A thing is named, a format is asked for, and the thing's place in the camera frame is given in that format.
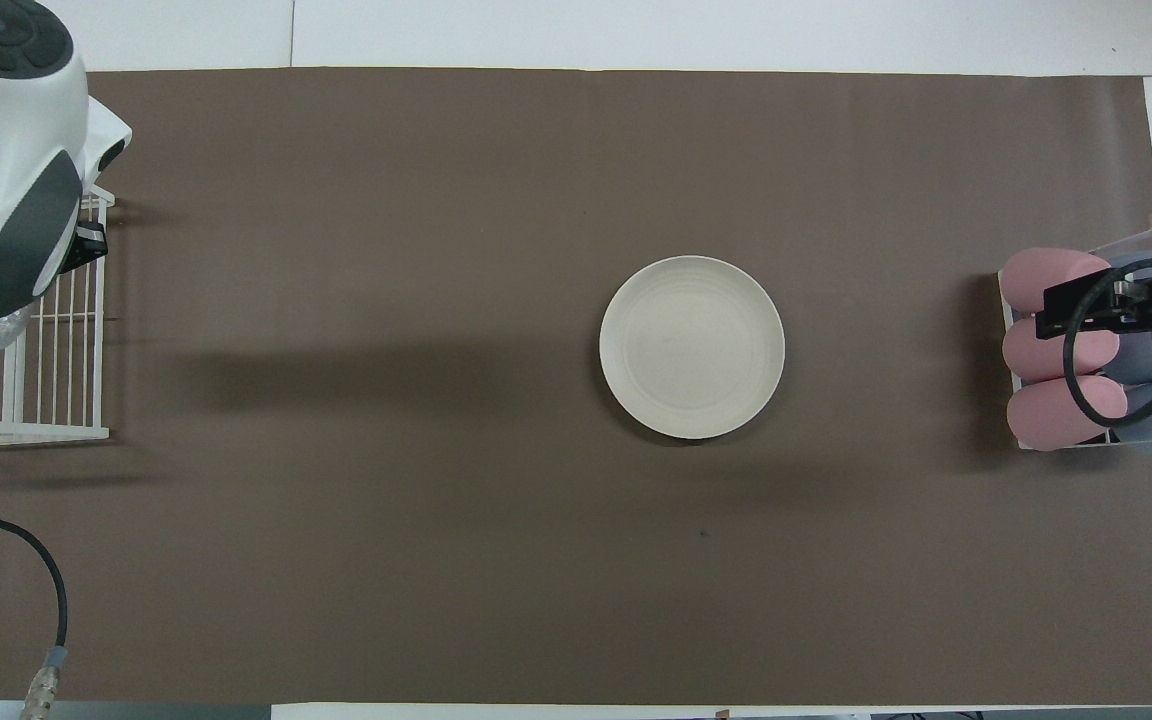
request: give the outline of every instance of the white wire rack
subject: white wire rack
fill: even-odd
[[[82,218],[106,225],[114,196],[92,187]],[[0,445],[94,441],[101,424],[105,259],[61,275],[26,332],[0,351]]]

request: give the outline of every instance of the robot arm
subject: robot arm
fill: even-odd
[[[78,205],[131,137],[88,97],[65,24],[32,0],[0,0],[0,318],[104,253],[92,228],[74,242]]]
[[[1106,418],[1083,396],[1074,373],[1074,342],[1081,331],[1107,329],[1115,333],[1152,333],[1152,278],[1129,281],[1137,270],[1152,268],[1152,258],[1138,260],[1123,268],[1075,278],[1073,281],[1047,288],[1043,293],[1043,311],[1036,318],[1039,340],[1064,336],[1062,361],[1064,384],[1079,410],[1097,425],[1106,429],[1123,427],[1152,415],[1152,399],[1121,418]]]

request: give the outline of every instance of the white plate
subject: white plate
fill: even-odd
[[[667,435],[741,427],[771,400],[785,367],[776,305],[735,265],[682,255],[647,265],[607,305],[602,374],[626,410]]]

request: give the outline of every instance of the black cable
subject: black cable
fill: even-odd
[[[6,520],[0,520],[0,530],[6,530],[6,532],[17,536],[23,541],[29,543],[29,547],[32,547],[37,553],[38,558],[41,558],[44,564],[47,566],[47,573],[51,573],[51,582],[56,585],[56,646],[65,646],[65,635],[69,632],[69,601],[65,598],[65,581],[60,578],[60,568],[56,566],[56,561],[52,559],[51,553],[44,547],[40,539],[33,537],[33,533],[29,530],[14,524],[8,523]]]
[[[1069,387],[1069,393],[1074,396],[1074,403],[1078,406],[1078,409],[1090,420],[1097,425],[1101,425],[1102,429],[1121,429],[1123,425],[1146,419],[1152,415],[1152,397],[1149,399],[1146,404],[1137,407],[1132,414],[1127,414],[1121,416],[1121,418],[1106,418],[1105,415],[1100,415],[1096,410],[1096,407],[1092,407],[1091,402],[1087,402],[1087,396],[1083,395],[1083,388],[1078,385],[1078,374],[1074,370],[1074,341],[1075,338],[1078,338],[1078,331],[1083,329],[1083,320],[1087,318],[1087,310],[1092,309],[1093,302],[1098,297],[1101,297],[1115,282],[1137,272],[1137,270],[1145,268],[1152,268],[1152,258],[1137,260],[1121,266],[1121,268],[1111,270],[1101,279],[1098,279],[1096,285],[1089,288],[1087,293],[1084,293],[1082,300],[1078,301],[1078,305],[1074,306],[1074,313],[1069,319],[1069,328],[1064,332],[1064,346],[1061,348],[1061,361],[1064,364],[1064,384]]]

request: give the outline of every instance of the dark gray panel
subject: dark gray panel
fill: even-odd
[[[35,300],[33,285],[78,206],[82,181],[61,150],[0,230],[0,318]]]
[[[69,29],[50,9],[32,0],[0,0],[0,78],[47,77],[73,55]]]

